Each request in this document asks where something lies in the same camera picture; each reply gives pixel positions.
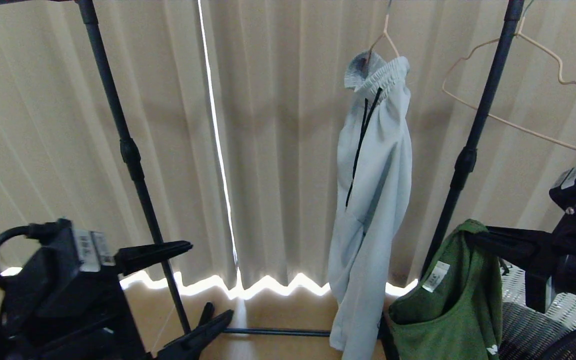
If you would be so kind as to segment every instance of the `drawstring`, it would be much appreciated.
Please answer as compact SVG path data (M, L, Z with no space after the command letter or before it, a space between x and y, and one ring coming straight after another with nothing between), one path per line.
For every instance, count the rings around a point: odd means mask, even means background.
M352 164L352 180L350 181L350 187L348 188L348 194L345 196L345 207L348 207L348 201L350 200L350 193L353 191L353 183L355 182L355 173L357 171L357 162L359 161L359 152L362 149L362 142L364 142L364 136L366 136L366 130L368 129L368 123L370 123L370 118L373 116L375 107L377 107L377 101L379 100L379 95L382 94L382 88L377 89L377 95L374 97L374 101L368 111L368 99L366 98L363 103L363 118L361 119L361 130L359 132L359 144L357 145L357 152L354 155L354 164Z

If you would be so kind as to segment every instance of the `brown floor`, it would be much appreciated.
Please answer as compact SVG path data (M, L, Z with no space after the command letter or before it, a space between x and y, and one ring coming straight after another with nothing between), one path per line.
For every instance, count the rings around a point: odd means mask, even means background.
M169 290L148 289L141 282L125 290L133 317L147 351L153 355L167 342L183 334ZM213 287L194 296L183 296L190 324L196 326L206 302L215 305L215 313L235 310L231 327L298 328L329 330L337 304L328 292L312 294L298 287L290 296L265 289L249 300L229 300ZM202 360L301 360L341 358L340 351L329 346L327 337L222 334L202 353ZM381 342L375 342L373 360L384 359Z

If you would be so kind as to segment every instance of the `curtain fold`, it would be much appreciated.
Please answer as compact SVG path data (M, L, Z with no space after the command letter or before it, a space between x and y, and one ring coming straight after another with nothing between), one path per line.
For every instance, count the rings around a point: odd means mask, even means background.
M173 268L186 284L217 274L233 287L197 3L95 5L164 239L194 244ZM61 216L114 250L152 242L78 6L0 6L0 232ZM29 243L11 241L2 261L22 265Z
M336 146L348 111L348 62L383 29L387 1L206 1L208 55L244 287L265 275L288 284L302 272L320 285L334 221ZM441 92L448 68L499 36L506 2L394 1L389 34L409 59L413 190L393 240L390 282L418 278L474 111ZM535 2L524 32L564 59L576 79L576 1ZM387 60L393 50L375 50ZM478 103L495 46L453 71L448 88ZM491 112L576 142L576 91L556 64L517 39ZM478 162L451 228L472 217L495 226L552 230L548 196L576 152L489 119Z

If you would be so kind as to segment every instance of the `green tank top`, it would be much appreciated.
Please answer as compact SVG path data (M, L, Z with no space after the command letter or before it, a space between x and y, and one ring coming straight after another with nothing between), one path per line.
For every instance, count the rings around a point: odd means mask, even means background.
M466 244L487 231L469 219L441 244L428 271L389 307L402 360L499 360L501 274L498 258Z

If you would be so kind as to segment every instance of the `empty clothes hanger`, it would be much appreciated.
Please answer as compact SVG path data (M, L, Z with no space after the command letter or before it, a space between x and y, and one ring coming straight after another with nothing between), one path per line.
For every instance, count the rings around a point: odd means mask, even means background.
M521 39L524 39L525 41L527 41L528 43L532 44L533 46L537 47L539 50L542 50L544 53L550 55L550 57L552 57L558 64L558 72L557 72L557 81L562 84L562 85L574 85L576 86L576 80L570 80L570 81L566 81L563 79L562 77L562 71L563 71L563 61L562 58L559 57L557 54L555 54L552 50L550 50L549 48L546 48L546 46L542 45L541 43L538 43L537 41L535 41L534 39L530 38L529 36L525 35L522 30L524 28L524 22L526 21L526 11L528 10L528 7L530 7L532 5L532 1L528 4L528 6L526 7L526 9L523 12L523 16L521 17L521 21L519 22L519 28L517 30L517 32L515 32L514 36L515 37L519 37ZM460 103L466 105L467 107L470 107L471 109L477 110L477 107L475 105L472 105L470 103L468 103L466 100L463 100L462 98L459 98L459 96L456 96L455 94L451 93L450 91L448 91L446 89L446 80L448 80L448 76L450 76L450 73L452 73L452 71L457 67L457 65L462 62L462 61L466 61L468 59L470 59L473 54L475 53L475 51L477 51L477 49L482 48L486 45L490 45L493 43L496 43L499 41L499 38L496 39L492 39L490 41L486 41L485 43L479 44L477 46L475 46L471 51L470 54L468 54L466 57L460 57L457 62L455 62L450 69L448 69L448 73L446 73L445 78L443 79L443 83L441 84L441 91L445 92L446 94L448 94L449 96L451 96L451 98L459 101ZM560 139L555 139L553 137L544 135L544 134L540 134L539 132L536 132L534 130L530 130L526 127L523 127L521 125L517 125L516 123L512 123L508 120L505 120L499 116L495 116L494 114L487 114L487 116L491 117L494 120L500 121L501 123L504 123L505 125L508 126L512 126L515 129L519 129L522 132L534 135L535 137L544 139L546 141L549 141L551 143L563 146L565 148L569 148L571 150L575 150L576 151L576 145L572 145L570 143L561 141Z
M390 21L390 18L391 18L391 5L392 4L393 4L393 0L388 0L388 7L386 9L386 19L385 19L384 24L383 24L383 32L379 35L379 37L377 37L377 39L372 43L372 45L368 49L368 59L366 59L366 64L370 63L370 57L373 55L373 48L375 48L375 45L377 45L377 43L379 43L379 41L381 39L384 39L384 38L386 38L388 43L390 43L392 50L394 50L394 52L395 52L395 56L400 57L400 52L397 51L397 47L395 46L393 39L391 39L391 36L388 35L388 22Z

